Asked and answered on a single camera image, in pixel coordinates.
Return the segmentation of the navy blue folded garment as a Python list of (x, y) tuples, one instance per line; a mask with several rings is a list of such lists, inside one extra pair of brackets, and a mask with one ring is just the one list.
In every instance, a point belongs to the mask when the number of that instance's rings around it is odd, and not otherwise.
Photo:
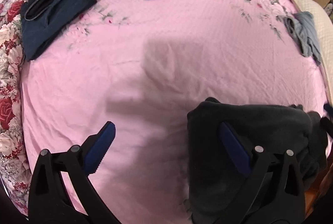
[(61, 30), (97, 0), (54, 0), (35, 19), (25, 17), (28, 5), (21, 8), (22, 46), (25, 59), (37, 59), (50, 46)]

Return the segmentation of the red white floral blanket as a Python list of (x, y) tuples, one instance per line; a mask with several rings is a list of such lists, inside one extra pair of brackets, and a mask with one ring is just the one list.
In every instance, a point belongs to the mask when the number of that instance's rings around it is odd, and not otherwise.
[(24, 61), (20, 10), (28, 0), (1, 0), (1, 181), (20, 213), (28, 214), (32, 172), (21, 122), (20, 72)]

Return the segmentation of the grey crumpled garment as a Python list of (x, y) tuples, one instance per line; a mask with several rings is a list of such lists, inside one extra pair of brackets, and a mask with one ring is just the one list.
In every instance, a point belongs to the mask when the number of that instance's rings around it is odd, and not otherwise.
[(291, 16), (278, 16), (286, 27), (289, 36), (299, 48), (303, 57), (312, 57), (317, 66), (322, 63), (321, 51), (314, 17), (308, 12), (299, 12)]

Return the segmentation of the pink floral bed sheet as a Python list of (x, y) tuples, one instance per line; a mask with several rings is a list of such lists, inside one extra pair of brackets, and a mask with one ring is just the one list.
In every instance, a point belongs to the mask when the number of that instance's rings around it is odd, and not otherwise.
[(111, 121), (91, 183), (123, 223), (189, 223), (187, 113), (302, 105), (322, 113), (324, 79), (280, 16), (290, 0), (98, 0), (21, 72), (24, 142), (63, 152)]

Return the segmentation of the dark grey striped pants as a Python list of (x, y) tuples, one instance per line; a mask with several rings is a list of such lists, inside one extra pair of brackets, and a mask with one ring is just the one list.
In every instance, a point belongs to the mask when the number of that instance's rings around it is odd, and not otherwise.
[(193, 223), (302, 223), (327, 166), (326, 119), (300, 105), (228, 105), (187, 115)]

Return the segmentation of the cream quilted pillow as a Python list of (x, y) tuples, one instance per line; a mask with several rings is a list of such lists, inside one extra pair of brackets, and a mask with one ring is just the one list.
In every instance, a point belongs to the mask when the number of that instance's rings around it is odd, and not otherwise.
[(329, 16), (324, 9), (313, 0), (291, 0), (301, 12), (310, 12), (313, 15), (314, 26), (317, 32), (319, 48), (322, 57), (322, 69), (326, 83), (326, 94), (332, 104), (333, 82), (333, 27)]

